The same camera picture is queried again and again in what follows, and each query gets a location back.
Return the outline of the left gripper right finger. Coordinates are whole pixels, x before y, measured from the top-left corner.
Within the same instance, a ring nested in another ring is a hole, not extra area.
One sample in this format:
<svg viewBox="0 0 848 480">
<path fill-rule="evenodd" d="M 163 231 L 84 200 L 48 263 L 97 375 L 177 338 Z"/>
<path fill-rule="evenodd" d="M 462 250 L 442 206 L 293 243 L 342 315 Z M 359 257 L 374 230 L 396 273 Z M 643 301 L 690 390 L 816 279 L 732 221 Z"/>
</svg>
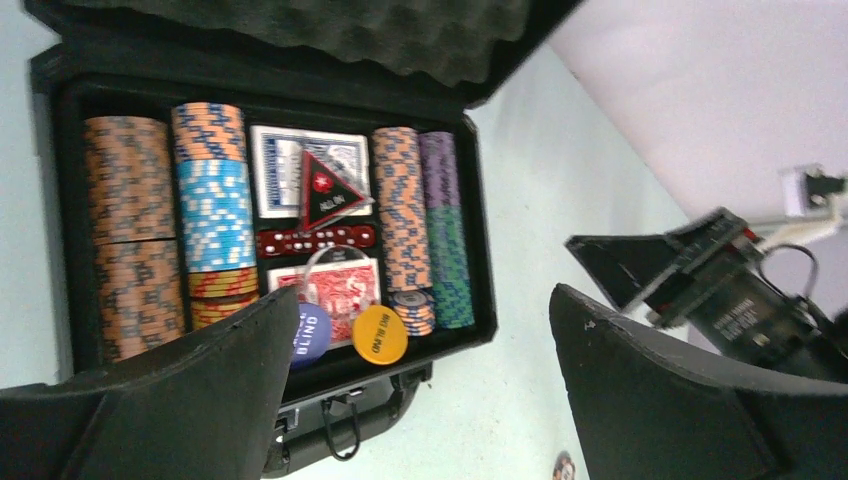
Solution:
<svg viewBox="0 0 848 480">
<path fill-rule="evenodd" d="M 702 350 L 565 284 L 549 320 L 593 479 L 843 479 L 847 387 Z"/>
</svg>

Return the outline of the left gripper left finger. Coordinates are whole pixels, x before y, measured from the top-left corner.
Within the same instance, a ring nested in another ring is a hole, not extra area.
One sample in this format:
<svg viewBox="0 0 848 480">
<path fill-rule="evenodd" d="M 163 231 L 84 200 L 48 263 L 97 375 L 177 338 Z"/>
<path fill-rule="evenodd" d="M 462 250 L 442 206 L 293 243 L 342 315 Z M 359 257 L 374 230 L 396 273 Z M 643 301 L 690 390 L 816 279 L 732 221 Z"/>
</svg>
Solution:
<svg viewBox="0 0 848 480">
<path fill-rule="evenodd" d="M 299 326 L 276 290 L 116 364 L 1 393 L 5 479 L 257 479 Z"/>
</svg>

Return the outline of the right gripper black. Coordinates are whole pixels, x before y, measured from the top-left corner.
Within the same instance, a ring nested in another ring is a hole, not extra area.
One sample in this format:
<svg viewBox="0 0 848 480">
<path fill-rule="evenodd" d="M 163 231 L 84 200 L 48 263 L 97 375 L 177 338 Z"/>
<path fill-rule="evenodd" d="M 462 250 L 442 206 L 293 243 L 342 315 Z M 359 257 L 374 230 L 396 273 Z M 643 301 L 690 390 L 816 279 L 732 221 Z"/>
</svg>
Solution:
<svg viewBox="0 0 848 480">
<path fill-rule="evenodd" d="M 565 248 L 617 311 L 646 302 L 646 318 L 657 330 L 689 324 L 733 360 L 818 380 L 847 380 L 847 336 L 812 300 L 818 259 L 801 245 L 766 246 L 724 208 L 662 235 L 575 235 Z M 766 261 L 780 251 L 809 261 L 797 293 L 765 274 Z"/>
</svg>

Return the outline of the black poker set case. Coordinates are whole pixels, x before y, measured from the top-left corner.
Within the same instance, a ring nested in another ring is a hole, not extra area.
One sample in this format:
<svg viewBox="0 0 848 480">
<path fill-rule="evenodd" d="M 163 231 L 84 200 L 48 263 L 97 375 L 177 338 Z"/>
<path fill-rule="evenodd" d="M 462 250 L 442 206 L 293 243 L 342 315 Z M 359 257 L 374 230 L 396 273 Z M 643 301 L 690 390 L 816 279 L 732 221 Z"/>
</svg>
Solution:
<svg viewBox="0 0 848 480">
<path fill-rule="evenodd" d="M 28 1 L 72 370 L 3 478 L 346 458 L 498 327 L 476 129 L 571 1 Z"/>
</svg>

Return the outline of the yellow round button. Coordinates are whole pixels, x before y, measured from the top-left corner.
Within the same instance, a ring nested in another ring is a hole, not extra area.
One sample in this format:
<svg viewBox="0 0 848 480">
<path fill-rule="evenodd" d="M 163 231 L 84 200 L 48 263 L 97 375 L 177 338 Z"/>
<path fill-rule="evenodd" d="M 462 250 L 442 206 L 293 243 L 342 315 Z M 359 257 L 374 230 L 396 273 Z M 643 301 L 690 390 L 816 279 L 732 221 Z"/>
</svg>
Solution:
<svg viewBox="0 0 848 480">
<path fill-rule="evenodd" d="M 382 305 L 369 306 L 353 321 L 351 340 L 364 360 L 379 366 L 398 362 L 409 345 L 407 330 L 399 315 Z"/>
</svg>

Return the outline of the poker chip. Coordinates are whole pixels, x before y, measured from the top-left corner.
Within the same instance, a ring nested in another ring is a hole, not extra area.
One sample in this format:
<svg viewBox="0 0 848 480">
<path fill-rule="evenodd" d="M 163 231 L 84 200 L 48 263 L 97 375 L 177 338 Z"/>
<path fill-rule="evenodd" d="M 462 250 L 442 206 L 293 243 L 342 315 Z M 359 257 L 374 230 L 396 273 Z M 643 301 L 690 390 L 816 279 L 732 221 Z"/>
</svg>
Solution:
<svg viewBox="0 0 848 480">
<path fill-rule="evenodd" d="M 389 304 L 402 320 L 409 336 L 427 336 L 435 330 L 435 301 L 428 291 L 394 292 L 389 297 Z"/>
<path fill-rule="evenodd" d="M 576 466 L 568 451 L 561 451 L 552 469 L 552 480 L 575 480 Z"/>
</svg>

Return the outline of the black triangular all-in marker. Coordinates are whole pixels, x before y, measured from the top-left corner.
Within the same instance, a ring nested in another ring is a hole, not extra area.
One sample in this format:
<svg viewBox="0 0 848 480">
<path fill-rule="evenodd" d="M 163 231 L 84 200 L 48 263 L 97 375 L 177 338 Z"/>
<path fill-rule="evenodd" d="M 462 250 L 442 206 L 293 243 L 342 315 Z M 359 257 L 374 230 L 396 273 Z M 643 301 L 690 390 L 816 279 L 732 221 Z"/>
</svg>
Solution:
<svg viewBox="0 0 848 480">
<path fill-rule="evenodd" d="M 302 151 L 298 225 L 301 233 L 325 228 L 372 203 L 369 194 L 344 180 L 312 153 Z"/>
</svg>

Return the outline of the blue small blind button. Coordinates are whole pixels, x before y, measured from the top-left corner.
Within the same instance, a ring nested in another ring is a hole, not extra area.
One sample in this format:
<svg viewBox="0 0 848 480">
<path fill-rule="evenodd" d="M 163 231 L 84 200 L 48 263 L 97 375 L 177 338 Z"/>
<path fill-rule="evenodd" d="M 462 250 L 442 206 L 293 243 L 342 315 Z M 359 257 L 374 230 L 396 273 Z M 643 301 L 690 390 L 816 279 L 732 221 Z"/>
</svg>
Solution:
<svg viewBox="0 0 848 480">
<path fill-rule="evenodd" d="M 324 309 L 314 303 L 301 302 L 299 315 L 300 322 L 293 340 L 292 370 L 318 361 L 327 352 L 332 340 L 332 320 Z"/>
</svg>

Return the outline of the blue playing card deck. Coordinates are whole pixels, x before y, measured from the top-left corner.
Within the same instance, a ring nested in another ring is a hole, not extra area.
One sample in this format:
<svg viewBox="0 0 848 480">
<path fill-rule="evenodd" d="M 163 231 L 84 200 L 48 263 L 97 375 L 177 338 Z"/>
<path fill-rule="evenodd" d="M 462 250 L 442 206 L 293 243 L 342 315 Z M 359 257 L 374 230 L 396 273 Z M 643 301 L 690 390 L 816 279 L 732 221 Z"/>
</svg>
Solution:
<svg viewBox="0 0 848 480">
<path fill-rule="evenodd" d="M 266 125 L 250 127 L 259 216 L 295 218 L 300 207 L 301 155 L 306 150 L 364 193 L 370 158 L 363 135 Z"/>
</svg>

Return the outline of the clear round dealer button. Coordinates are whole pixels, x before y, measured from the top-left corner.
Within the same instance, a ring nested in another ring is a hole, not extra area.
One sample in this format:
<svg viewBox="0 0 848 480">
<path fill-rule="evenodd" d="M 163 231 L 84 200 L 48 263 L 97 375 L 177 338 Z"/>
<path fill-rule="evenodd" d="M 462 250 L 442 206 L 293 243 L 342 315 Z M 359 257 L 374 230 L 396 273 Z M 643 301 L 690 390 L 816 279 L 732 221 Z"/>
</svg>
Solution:
<svg viewBox="0 0 848 480">
<path fill-rule="evenodd" d="M 330 314 L 358 314 L 375 299 L 372 260 L 348 247 L 319 250 L 307 262 L 300 292 Z"/>
</svg>

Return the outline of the red playing card deck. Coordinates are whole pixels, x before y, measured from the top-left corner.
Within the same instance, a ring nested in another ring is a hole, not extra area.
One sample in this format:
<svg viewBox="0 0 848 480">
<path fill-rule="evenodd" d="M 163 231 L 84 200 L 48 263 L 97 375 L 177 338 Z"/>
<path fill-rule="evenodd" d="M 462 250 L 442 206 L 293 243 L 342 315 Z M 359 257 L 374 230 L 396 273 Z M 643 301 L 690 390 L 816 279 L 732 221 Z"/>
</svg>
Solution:
<svg viewBox="0 0 848 480">
<path fill-rule="evenodd" d="M 331 318 L 329 349 L 351 344 L 353 320 L 368 306 L 381 303 L 378 262 L 360 258 L 318 263 L 309 272 L 306 266 L 282 267 L 267 272 L 268 289 L 294 286 L 300 301 L 322 308 Z"/>
</svg>

